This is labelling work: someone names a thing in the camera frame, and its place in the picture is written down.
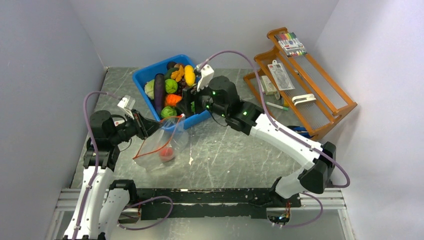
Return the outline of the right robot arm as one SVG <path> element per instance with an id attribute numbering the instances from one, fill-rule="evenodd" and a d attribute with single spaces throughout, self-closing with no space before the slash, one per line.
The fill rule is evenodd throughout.
<path id="1" fill-rule="evenodd" d="M 196 85 L 183 89 L 177 108 L 187 117 L 204 111 L 219 115 L 233 130 L 261 139 L 297 161 L 300 170 L 273 186 L 269 199 L 275 207 L 282 207 L 290 197 L 305 191 L 322 194 L 329 186 L 336 166 L 336 146 L 306 138 L 266 115 L 262 107 L 242 100 L 227 77 L 214 77 L 201 90 Z"/>

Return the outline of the clear zip top bag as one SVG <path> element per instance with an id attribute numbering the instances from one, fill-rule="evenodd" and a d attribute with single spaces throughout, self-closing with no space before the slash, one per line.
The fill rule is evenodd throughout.
<path id="1" fill-rule="evenodd" d="M 170 167 L 177 160 L 177 156 L 182 153 L 189 143 L 189 134 L 184 129 L 184 114 L 172 116 L 162 119 L 164 126 L 157 130 L 152 136 L 143 140 L 141 146 L 133 161 L 146 171 L 156 171 L 166 167 Z M 159 151 L 165 147 L 172 147 L 174 150 L 174 159 L 162 162 L 159 157 Z"/>

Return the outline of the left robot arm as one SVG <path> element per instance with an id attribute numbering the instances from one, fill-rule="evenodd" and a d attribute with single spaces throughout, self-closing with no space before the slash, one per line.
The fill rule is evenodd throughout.
<path id="1" fill-rule="evenodd" d="M 134 136 L 146 140 L 164 124 L 143 117 L 135 109 L 119 125 L 113 118 L 109 111 L 100 110 L 88 119 L 90 138 L 83 161 L 83 181 L 64 240 L 108 240 L 124 208 L 138 203 L 133 180 L 112 180 L 121 153 L 119 144 Z"/>

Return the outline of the red toy peach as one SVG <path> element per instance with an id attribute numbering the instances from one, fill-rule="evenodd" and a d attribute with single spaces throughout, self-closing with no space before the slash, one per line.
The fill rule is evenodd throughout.
<path id="1" fill-rule="evenodd" d="M 158 155 L 162 162 L 168 162 L 175 158 L 175 151 L 172 147 L 164 147 L 159 151 Z"/>

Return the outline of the orange toy pumpkin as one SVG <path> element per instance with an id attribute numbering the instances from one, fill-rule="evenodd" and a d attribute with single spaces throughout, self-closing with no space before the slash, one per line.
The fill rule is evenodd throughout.
<path id="1" fill-rule="evenodd" d="M 176 107 L 177 104 L 182 100 L 182 96 L 177 94 L 168 94 L 165 97 L 165 106 Z"/>

